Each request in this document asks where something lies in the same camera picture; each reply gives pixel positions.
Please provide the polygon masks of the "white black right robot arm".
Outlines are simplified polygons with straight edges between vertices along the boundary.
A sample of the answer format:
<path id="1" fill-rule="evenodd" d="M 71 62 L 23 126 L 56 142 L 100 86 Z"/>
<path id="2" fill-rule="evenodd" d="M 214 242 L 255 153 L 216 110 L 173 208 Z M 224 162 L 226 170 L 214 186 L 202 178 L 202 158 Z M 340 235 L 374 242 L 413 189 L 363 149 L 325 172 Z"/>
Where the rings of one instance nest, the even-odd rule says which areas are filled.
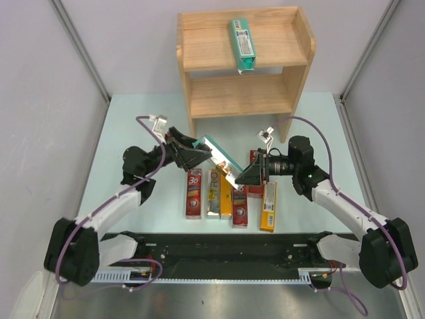
<path id="1" fill-rule="evenodd" d="M 344 194 L 329 173 L 315 164 L 309 138 L 290 138 L 286 155 L 259 150 L 256 159 L 236 178 L 237 185 L 258 185 L 272 176 L 288 175 L 298 195 L 328 210 L 354 234 L 349 240 L 324 231 L 310 241 L 307 261 L 323 266 L 328 260 L 361 270 L 375 287 L 407 286 L 407 274 L 418 267 L 410 229 L 400 218 L 389 219 Z"/>

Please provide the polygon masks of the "teal toothpaste box with barcode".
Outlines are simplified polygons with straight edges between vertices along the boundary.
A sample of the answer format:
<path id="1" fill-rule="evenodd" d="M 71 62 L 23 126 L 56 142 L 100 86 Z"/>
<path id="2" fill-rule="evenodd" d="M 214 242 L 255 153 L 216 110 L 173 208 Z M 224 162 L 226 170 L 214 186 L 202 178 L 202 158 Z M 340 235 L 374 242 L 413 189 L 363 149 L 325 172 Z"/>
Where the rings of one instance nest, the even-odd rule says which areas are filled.
<path id="1" fill-rule="evenodd" d="M 254 72 L 257 54 L 248 20 L 245 18 L 232 19 L 229 33 L 238 73 L 243 75 Z"/>

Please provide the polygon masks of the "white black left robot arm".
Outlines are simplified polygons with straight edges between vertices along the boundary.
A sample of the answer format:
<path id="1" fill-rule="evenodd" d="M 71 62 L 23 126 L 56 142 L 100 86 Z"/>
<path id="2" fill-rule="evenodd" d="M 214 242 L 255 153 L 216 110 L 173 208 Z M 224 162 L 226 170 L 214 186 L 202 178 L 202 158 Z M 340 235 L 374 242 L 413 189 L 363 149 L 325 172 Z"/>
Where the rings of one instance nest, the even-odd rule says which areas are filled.
<path id="1" fill-rule="evenodd" d="M 105 239 L 109 229 L 125 215 L 143 205 L 153 193 L 153 176 L 170 163 L 189 171 L 212 156 L 203 142 L 170 127 L 165 139 L 150 152 L 137 146 L 123 153 L 123 179 L 118 192 L 83 218 L 59 219 L 53 227 L 44 268 L 55 275 L 59 284 L 87 285 L 101 264 L 121 260 L 142 264 L 147 250 L 128 235 Z"/>

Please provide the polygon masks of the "silver teal toothpaste box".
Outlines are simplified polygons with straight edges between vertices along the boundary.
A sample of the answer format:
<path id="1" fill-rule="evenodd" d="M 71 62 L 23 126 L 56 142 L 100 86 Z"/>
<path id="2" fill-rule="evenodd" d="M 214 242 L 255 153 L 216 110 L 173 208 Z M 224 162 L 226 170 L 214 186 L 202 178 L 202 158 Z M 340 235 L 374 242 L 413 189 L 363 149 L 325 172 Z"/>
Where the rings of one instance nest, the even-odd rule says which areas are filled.
<path id="1" fill-rule="evenodd" d="M 236 178 L 242 173 L 242 168 L 210 135 L 202 136 L 193 142 L 192 145 L 198 150 L 203 146 L 208 147 L 211 153 L 210 161 L 214 163 L 215 167 L 234 189 L 241 189 L 242 186 L 237 184 Z"/>

